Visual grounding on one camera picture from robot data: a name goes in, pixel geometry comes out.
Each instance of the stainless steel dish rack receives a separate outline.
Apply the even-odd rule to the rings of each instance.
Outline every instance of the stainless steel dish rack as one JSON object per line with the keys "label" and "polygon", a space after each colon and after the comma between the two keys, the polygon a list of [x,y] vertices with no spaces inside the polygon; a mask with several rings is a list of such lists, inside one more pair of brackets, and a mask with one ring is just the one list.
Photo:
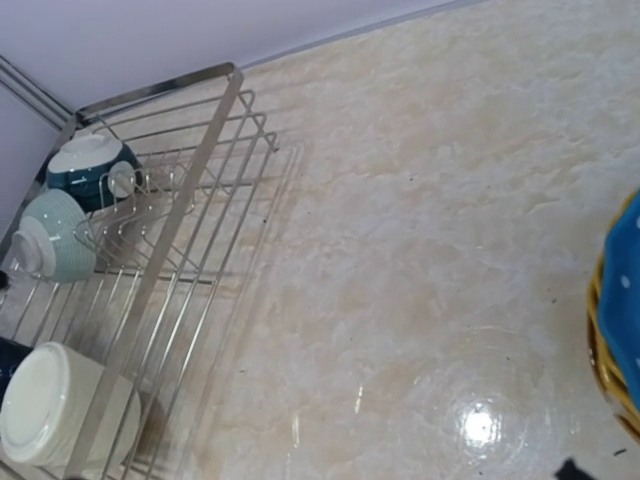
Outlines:
{"label": "stainless steel dish rack", "polygon": [[276,135],[265,131],[266,115],[253,112],[255,94],[242,81],[224,64],[83,108],[65,125],[52,154],[74,135],[113,135],[132,147],[144,181],[78,225],[76,237],[99,258],[89,280],[52,284],[12,267],[16,287],[0,310],[1,333],[32,345],[61,341],[107,368],[65,471],[5,458],[5,473],[88,476],[86,457],[122,374],[141,394],[142,428],[123,465],[107,462],[91,476],[193,476],[193,442],[229,329],[221,319],[234,308],[228,293],[241,288],[228,266],[234,254],[241,264],[238,252],[252,243],[238,247],[243,224],[264,228],[254,197],[276,150]]}

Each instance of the light green bowl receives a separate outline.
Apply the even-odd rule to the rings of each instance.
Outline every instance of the light green bowl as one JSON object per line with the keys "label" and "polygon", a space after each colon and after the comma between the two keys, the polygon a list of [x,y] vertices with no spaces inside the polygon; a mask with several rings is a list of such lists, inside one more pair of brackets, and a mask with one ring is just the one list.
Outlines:
{"label": "light green bowl", "polygon": [[[86,220],[80,205],[62,190],[47,190],[22,214],[12,246],[20,266],[59,283],[89,278],[96,254],[80,243],[75,230]],[[91,232],[83,232],[89,239]]]}

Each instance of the white cup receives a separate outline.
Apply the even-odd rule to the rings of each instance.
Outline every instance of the white cup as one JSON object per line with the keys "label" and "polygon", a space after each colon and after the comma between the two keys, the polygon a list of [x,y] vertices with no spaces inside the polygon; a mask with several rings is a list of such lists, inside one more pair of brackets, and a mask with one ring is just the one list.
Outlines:
{"label": "white cup", "polygon": [[[17,368],[0,410],[0,441],[19,463],[64,467],[71,456],[104,367],[56,342],[36,347]],[[87,470],[105,466],[125,414],[130,381],[119,377],[89,453]],[[129,453],[140,424],[134,393],[110,465]]]}

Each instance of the white wall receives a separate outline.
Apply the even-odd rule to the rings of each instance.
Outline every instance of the white wall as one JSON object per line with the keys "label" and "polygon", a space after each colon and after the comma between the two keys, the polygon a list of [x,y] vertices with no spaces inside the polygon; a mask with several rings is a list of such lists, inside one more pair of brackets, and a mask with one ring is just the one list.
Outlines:
{"label": "white wall", "polygon": [[256,62],[452,0],[20,0],[0,52],[73,107],[232,60]]}
{"label": "white wall", "polygon": [[0,239],[57,133],[0,87]]}

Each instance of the yellow basket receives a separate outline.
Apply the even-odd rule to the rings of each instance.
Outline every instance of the yellow basket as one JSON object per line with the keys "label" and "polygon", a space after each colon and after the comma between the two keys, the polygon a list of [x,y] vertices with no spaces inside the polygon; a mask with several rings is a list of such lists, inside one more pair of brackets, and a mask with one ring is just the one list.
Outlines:
{"label": "yellow basket", "polygon": [[[618,221],[637,193],[634,192],[627,197],[620,212],[609,225],[609,229]],[[601,254],[587,292],[587,341],[589,342],[591,368],[603,393],[610,399],[613,397],[619,402],[621,408],[616,409],[616,418],[625,430],[640,443],[640,413],[631,401],[622,372],[598,328],[598,300],[600,299],[603,271],[604,255]]]}

